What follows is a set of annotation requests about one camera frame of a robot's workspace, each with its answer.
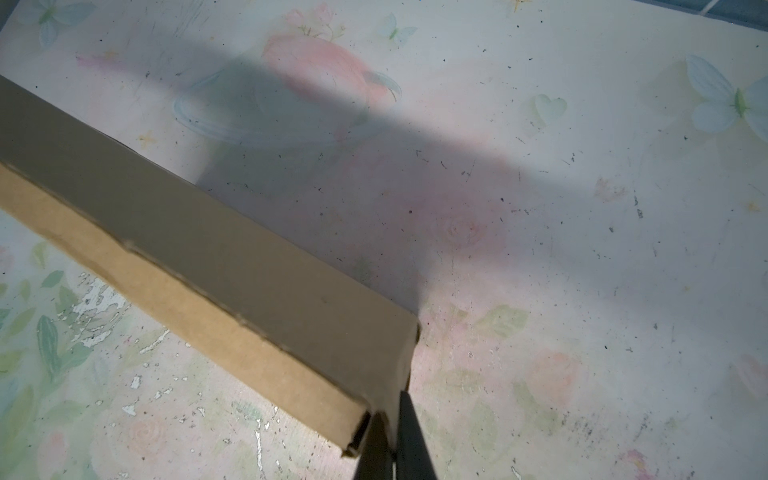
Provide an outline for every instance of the cardboard edge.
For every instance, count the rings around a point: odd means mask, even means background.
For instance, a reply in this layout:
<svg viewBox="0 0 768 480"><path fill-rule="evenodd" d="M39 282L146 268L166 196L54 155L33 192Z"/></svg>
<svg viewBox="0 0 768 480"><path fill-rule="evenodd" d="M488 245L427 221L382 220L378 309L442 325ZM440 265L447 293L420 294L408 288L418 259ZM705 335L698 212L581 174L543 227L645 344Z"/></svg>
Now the cardboard edge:
<svg viewBox="0 0 768 480"><path fill-rule="evenodd" d="M244 326L177 275L131 251L0 158L0 207L300 422L356 455L369 407ZM175 298L177 302L168 302Z"/></svg>

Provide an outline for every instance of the painted heart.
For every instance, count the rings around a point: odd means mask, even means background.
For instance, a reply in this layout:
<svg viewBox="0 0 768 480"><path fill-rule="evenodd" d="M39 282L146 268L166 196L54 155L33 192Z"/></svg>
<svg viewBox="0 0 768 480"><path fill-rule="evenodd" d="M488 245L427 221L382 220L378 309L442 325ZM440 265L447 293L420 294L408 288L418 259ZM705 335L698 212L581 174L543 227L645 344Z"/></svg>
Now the painted heart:
<svg viewBox="0 0 768 480"><path fill-rule="evenodd" d="M540 94L534 98L534 106L538 116L544 121L546 125L551 124L553 121L560 118L565 109L568 108L568 104L562 98L555 98L550 100L547 95Z"/></svg>

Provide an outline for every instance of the floral tabletop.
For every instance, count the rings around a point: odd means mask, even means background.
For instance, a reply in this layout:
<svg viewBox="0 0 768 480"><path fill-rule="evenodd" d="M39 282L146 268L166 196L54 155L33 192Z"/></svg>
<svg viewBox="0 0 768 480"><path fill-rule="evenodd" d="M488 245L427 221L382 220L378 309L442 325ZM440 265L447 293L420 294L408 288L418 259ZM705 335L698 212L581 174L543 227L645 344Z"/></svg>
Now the floral tabletop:
<svg viewBox="0 0 768 480"><path fill-rule="evenodd" d="M440 478L768 478L766 32L630 0L21 0L0 74L417 312ZM351 478L5 215L0 246L0 478Z"/></svg>

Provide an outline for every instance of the cardboard flap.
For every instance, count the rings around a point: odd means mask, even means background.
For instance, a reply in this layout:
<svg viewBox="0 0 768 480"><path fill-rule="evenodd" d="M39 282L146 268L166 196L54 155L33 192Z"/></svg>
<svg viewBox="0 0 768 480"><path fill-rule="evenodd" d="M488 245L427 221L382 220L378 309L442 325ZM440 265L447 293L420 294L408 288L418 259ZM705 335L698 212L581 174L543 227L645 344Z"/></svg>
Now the cardboard flap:
<svg viewBox="0 0 768 480"><path fill-rule="evenodd" d="M3 163L369 412L384 412L395 445L419 331L412 313L2 77L0 112ZM132 300L143 306L141 292Z"/></svg>

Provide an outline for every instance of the brown cardboard box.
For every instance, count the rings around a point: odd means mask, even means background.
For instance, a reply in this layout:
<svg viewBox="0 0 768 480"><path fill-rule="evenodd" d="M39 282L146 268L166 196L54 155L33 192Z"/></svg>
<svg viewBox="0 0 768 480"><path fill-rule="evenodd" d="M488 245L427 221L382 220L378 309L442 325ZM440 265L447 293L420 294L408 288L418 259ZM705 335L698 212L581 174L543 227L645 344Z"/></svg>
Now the brown cardboard box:
<svg viewBox="0 0 768 480"><path fill-rule="evenodd" d="M0 207L355 453L395 446L416 317L0 77Z"/></svg>

